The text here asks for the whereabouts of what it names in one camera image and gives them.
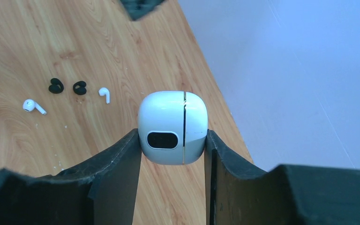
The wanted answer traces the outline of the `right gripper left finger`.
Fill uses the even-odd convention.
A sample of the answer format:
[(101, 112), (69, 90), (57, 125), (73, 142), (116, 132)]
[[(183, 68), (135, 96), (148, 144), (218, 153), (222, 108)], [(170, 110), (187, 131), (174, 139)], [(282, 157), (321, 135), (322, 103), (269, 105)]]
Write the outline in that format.
[(130, 225), (141, 167), (137, 129), (56, 175), (0, 169), (0, 225)]

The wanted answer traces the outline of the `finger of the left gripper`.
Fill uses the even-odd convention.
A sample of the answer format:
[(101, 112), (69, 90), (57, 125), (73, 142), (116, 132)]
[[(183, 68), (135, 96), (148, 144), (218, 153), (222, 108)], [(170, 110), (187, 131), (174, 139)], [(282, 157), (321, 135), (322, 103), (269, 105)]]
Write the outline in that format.
[(165, 0), (120, 0), (120, 3), (132, 21), (137, 21), (153, 12)]

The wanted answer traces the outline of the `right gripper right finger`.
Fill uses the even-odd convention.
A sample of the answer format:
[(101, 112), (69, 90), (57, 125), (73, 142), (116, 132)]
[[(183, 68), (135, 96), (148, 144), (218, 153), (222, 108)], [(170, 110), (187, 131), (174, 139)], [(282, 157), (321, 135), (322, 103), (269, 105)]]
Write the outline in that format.
[(266, 172), (209, 130), (209, 225), (360, 225), (360, 170), (278, 165)]

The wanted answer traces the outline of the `white earbud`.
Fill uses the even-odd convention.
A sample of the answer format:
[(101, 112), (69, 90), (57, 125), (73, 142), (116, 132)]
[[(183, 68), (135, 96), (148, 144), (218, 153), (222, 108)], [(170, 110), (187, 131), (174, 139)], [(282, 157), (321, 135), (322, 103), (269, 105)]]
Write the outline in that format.
[(34, 109), (38, 110), (42, 115), (46, 115), (47, 112), (46, 110), (41, 107), (36, 101), (32, 100), (32, 99), (26, 99), (22, 105), (23, 110), (27, 111), (27, 112), (31, 112)]
[(98, 91), (99, 95), (101, 97), (105, 96), (105, 102), (106, 104), (109, 104), (110, 103), (110, 91), (106, 88), (106, 87), (102, 87), (99, 89)]

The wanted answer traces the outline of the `white earbud charging case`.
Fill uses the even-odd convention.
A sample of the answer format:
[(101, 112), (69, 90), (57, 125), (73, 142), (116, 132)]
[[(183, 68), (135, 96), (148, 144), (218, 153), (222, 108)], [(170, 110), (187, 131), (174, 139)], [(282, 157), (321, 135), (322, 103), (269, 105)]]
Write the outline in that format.
[(158, 91), (141, 102), (138, 134), (146, 158), (160, 165), (188, 165), (203, 153), (208, 112), (196, 94)]

